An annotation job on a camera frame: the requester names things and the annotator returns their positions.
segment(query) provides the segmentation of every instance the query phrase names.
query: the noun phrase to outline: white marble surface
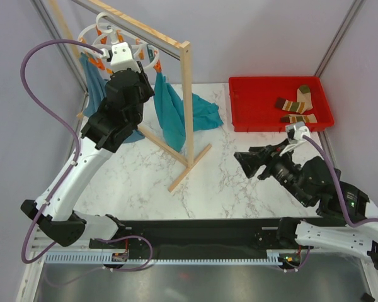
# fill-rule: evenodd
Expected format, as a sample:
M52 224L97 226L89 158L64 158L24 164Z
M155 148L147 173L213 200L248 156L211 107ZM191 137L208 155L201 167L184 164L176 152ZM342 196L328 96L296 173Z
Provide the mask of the white marble surface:
M181 94L181 86L174 87ZM123 220L316 216L314 208L304 208L272 177L247 179L233 156L250 146L280 143L286 135L234 132L228 84L194 84L193 92L219 105L224 125L195 132L195 154L208 143L212 148L178 187L167 190L184 166L144 139L119 148L92 178L75 210ZM152 100L146 103L144 124L162 137ZM312 137L319 141L317 133ZM303 164L317 154L305 143L293 158Z

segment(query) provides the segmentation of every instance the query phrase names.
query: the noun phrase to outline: wooden frame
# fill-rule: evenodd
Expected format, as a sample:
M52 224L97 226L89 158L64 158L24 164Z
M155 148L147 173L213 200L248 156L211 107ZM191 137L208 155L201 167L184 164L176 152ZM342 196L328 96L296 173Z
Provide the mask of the wooden frame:
M80 1L73 0L75 3L81 5ZM179 175L179 177L168 188L169 192L172 192L177 185L186 177L186 175L193 169L193 167L202 159L202 157L210 150L211 144L208 144L197 157L195 157L195 146L193 138L193 104L192 104L192 48L190 42L185 41L183 43L177 42L174 39L158 32L154 28L147 26L140 21L127 16L123 12L101 2L100 0L88 0L95 4L100 11L105 11L112 14L118 21L123 24L118 24L121 28L131 32L140 39L156 46L158 49L166 52L181 62L181 78L182 78L182 91L183 91L183 107L185 116L185 133L186 133L186 152L187 156L183 156L179 152L168 146L164 140L157 137L149 129L143 125L139 125L139 130L143 135L150 139L165 152L170 154L178 162L181 162L185 166L185 170ZM50 6L54 10L54 15L61 24L61 30L66 37L70 38L70 29L57 5L57 0L49 0Z

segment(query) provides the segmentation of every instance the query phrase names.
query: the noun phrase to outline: teal towel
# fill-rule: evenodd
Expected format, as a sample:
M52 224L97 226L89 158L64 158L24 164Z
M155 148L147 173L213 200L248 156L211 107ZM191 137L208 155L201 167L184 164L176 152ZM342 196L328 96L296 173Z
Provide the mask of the teal towel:
M105 84L107 80L103 79L98 71L98 68L89 62L89 57L85 53L81 53L79 59L87 80L89 102L86 109L84 109L84 116L90 117L98 110L103 98L106 96ZM133 134L129 136L123 143L134 143L138 140L144 139L144 135L134 130Z
M154 92L154 105L164 139L179 152L186 140L183 101L161 72L157 73ZM192 102L193 131L214 129L223 124L218 105L209 103L197 94L192 94Z

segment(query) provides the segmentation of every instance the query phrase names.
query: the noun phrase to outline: gray wall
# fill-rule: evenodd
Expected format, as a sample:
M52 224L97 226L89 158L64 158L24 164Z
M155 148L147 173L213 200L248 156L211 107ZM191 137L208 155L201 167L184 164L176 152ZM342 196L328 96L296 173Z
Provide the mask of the gray wall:
M75 36L95 22L93 13L71 0L58 2ZM227 82L230 76L313 74L353 1L103 2L171 38L190 41L193 82ZM171 82L181 81L178 61L164 54L161 63Z
M378 205L378 0L366 1L323 74L342 178Z
M0 1L0 301L14 301L25 268L20 251L30 220L20 205L50 184L71 142L20 81L23 56L49 39L28 1ZM83 92L55 47L32 59L27 76L38 97L68 122L75 121Z

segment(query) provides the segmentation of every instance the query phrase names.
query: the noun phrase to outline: sock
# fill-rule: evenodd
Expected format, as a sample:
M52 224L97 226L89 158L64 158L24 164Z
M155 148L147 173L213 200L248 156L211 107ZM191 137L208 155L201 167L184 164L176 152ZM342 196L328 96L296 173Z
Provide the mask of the sock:
M275 103L275 108L296 113L304 113L305 111L312 109L311 91L309 90L308 85L301 85L298 88L296 102L284 98L278 98Z
M282 123L297 123L298 121L303 121L304 123L317 123L316 117L314 114L312 115L285 115L280 118L280 122Z

